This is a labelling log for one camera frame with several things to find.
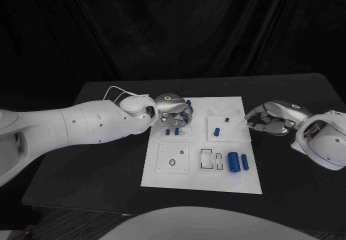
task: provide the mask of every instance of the blue cylinder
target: blue cylinder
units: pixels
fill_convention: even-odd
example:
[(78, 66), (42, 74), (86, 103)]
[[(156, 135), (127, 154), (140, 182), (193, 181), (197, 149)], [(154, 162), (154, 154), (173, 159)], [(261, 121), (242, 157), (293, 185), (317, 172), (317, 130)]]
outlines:
[(218, 137), (218, 136), (219, 136), (219, 134), (220, 134), (220, 129), (216, 127), (216, 128), (215, 128), (215, 133), (213, 133), (213, 136), (215, 136), (215, 137)]
[(229, 163), (229, 171), (232, 173), (236, 173), (241, 171), (241, 164), (239, 164), (239, 157), (238, 152), (229, 152), (228, 153), (228, 163)]
[(246, 158), (245, 154), (241, 155), (241, 161), (242, 161), (242, 168), (244, 168), (244, 170), (249, 170), (248, 158)]

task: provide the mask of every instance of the floor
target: floor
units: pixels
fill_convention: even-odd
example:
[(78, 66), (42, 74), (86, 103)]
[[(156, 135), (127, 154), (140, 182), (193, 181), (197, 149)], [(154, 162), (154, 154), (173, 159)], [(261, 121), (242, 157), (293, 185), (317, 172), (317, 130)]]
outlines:
[[(118, 213), (75, 210), (52, 207), (33, 207), (40, 215), (37, 225), (30, 225), (24, 230), (11, 231), (7, 240), (23, 240), (26, 231), (32, 231), (33, 240), (96, 240), (131, 216)], [(320, 240), (346, 240), (346, 235), (317, 231), (304, 231)]]

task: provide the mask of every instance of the gray robot hand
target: gray robot hand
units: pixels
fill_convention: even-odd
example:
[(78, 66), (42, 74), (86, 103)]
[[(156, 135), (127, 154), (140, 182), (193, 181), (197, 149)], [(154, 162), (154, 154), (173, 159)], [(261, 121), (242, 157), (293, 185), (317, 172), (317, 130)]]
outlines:
[[(161, 122), (174, 127), (186, 125), (193, 119), (193, 108), (189, 101), (173, 93), (166, 93), (154, 98)], [(183, 120), (176, 119), (182, 113)]]
[(264, 124), (249, 122), (246, 126), (275, 136), (287, 135), (290, 129), (298, 130), (313, 116), (301, 106), (278, 100), (268, 101), (255, 107), (246, 114), (245, 119), (249, 120), (258, 114), (261, 114)]

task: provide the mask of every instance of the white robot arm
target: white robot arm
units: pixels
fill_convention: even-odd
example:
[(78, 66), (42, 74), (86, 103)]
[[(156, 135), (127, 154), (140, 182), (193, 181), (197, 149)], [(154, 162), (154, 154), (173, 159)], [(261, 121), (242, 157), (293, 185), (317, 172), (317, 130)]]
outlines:
[[(0, 110), (0, 186), (42, 154), (55, 149), (102, 144), (137, 135), (156, 124), (160, 116), (166, 124), (166, 117), (179, 113), (183, 113), (183, 119), (192, 120), (189, 104), (173, 93), (154, 100), (148, 95), (124, 93), (133, 96), (120, 104), (114, 103), (117, 100), (99, 100), (55, 110)], [(170, 123), (177, 126), (186, 122), (173, 120)]]
[(275, 136), (297, 130), (291, 147), (330, 170), (346, 166), (346, 114), (329, 111), (313, 115), (303, 107), (285, 101), (269, 101), (259, 105), (245, 116), (249, 120), (261, 113), (265, 124), (246, 125), (257, 131)]

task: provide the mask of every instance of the black table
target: black table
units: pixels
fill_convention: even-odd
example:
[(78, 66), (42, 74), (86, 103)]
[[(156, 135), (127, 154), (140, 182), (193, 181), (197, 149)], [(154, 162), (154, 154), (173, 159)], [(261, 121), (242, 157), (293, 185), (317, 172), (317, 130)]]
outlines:
[[(320, 74), (205, 79), (89, 82), (75, 104), (101, 100), (111, 85), (137, 94), (173, 92), (182, 97), (241, 96), (248, 112), (269, 100), (285, 100), (313, 113), (346, 112), (346, 105)], [(120, 91), (109, 91), (115, 99)], [(23, 204), (143, 214), (197, 206), (231, 210), (295, 229), (346, 233), (346, 169), (331, 171), (291, 149), (294, 133), (275, 137), (251, 131), (262, 195), (141, 187), (150, 131), (98, 145), (49, 152)]]

